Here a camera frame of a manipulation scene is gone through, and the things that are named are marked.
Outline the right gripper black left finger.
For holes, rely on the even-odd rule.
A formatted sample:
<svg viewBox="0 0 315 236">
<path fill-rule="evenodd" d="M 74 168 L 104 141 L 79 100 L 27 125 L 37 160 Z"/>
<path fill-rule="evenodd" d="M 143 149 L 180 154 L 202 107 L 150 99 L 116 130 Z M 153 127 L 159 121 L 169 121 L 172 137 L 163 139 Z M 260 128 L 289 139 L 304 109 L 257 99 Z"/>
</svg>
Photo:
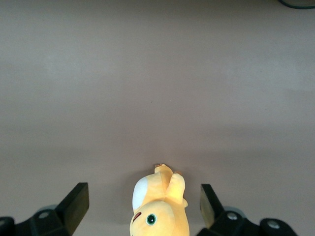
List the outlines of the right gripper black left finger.
<svg viewBox="0 0 315 236">
<path fill-rule="evenodd" d="M 15 223 L 14 218 L 0 218 L 2 236 L 71 236 L 89 209 L 89 186 L 78 183 L 58 204 L 40 208 L 29 219 Z"/>
</svg>

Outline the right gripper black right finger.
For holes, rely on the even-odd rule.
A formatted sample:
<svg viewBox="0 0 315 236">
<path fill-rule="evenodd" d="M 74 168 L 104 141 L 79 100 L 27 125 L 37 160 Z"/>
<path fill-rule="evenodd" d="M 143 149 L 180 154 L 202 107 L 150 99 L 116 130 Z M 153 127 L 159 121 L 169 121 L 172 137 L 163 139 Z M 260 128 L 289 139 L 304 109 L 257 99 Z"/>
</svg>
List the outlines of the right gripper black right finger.
<svg viewBox="0 0 315 236">
<path fill-rule="evenodd" d="M 205 228 L 198 236 L 295 236 L 297 233 L 284 221 L 264 218 L 257 225 L 242 211 L 234 207 L 224 208 L 209 184 L 201 185 L 200 211 Z"/>
</svg>

